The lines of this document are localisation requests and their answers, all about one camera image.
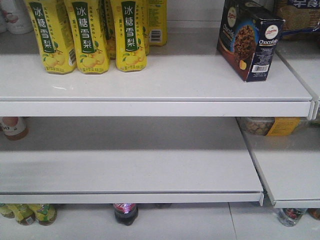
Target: dark soda bottle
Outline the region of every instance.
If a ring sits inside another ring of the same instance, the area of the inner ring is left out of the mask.
[[[118,223],[130,226],[138,217],[138,206],[135,203],[114,203],[114,216]]]

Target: cookie image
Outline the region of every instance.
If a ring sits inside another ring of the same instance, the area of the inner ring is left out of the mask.
[[[235,36],[234,55],[239,63],[251,58],[256,51],[255,31],[250,25],[243,26]]]

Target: cookie box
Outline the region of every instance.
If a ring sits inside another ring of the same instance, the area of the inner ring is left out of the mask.
[[[237,117],[240,128],[261,136],[288,136],[310,125],[305,117]]]
[[[254,1],[225,0],[217,49],[243,81],[265,81],[284,22]]]

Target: lower shelf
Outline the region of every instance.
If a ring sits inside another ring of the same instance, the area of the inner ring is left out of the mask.
[[[248,202],[177,203],[164,209],[153,204],[138,207],[139,216],[131,226],[117,223],[109,204],[57,207],[57,219],[50,226],[37,222],[22,226],[14,219],[0,217],[1,239],[315,240],[320,233],[320,221],[307,213],[296,226],[283,226],[277,220],[277,209],[267,200],[262,207]]]
[[[276,208],[320,208],[320,128],[289,136],[244,137]]]
[[[31,117],[27,124],[24,139],[0,146],[0,203],[263,198],[233,117]]]

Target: barcode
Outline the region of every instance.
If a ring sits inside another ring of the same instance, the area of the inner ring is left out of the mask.
[[[70,52],[69,52],[69,65],[72,66],[74,63],[76,62],[76,51],[73,48]]]
[[[259,66],[253,65],[252,72],[253,73],[265,73],[268,72],[269,65]]]
[[[161,30],[151,30],[149,40],[151,43],[161,43],[162,41]]]

